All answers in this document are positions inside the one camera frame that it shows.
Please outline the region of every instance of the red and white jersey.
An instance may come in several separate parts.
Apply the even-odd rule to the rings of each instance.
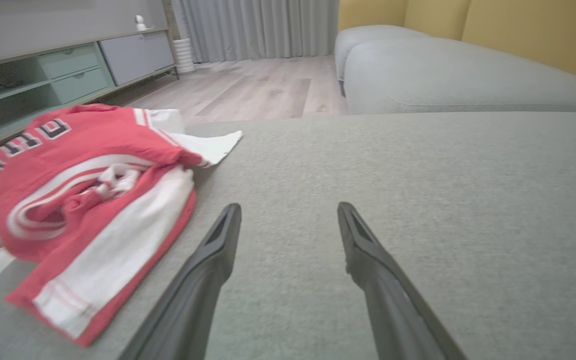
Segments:
[[[6,300],[89,345],[185,227],[189,166],[242,137],[186,135],[177,110],[76,105],[0,147],[0,238],[40,262]]]

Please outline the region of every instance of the gray cabinet door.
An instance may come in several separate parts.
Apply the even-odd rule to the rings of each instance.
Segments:
[[[144,34],[143,41],[146,43],[146,54],[150,59],[151,71],[157,71],[175,63],[166,31]]]
[[[116,85],[125,84],[152,73],[144,35],[130,35],[99,41],[103,57]]]

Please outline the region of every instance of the curtain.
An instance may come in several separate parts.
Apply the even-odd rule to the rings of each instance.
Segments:
[[[178,0],[195,62],[313,57],[334,50],[339,0]]]

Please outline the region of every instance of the yellow cushion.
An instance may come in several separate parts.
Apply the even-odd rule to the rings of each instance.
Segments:
[[[576,75],[576,0],[472,0],[462,40]]]
[[[433,37],[461,40],[471,0],[409,0],[405,26]]]
[[[339,31],[363,25],[403,27],[407,0],[339,0]]]

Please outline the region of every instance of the wooden floor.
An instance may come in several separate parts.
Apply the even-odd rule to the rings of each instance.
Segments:
[[[179,109],[187,126],[220,121],[346,114],[332,55],[206,63],[99,101],[143,109]]]

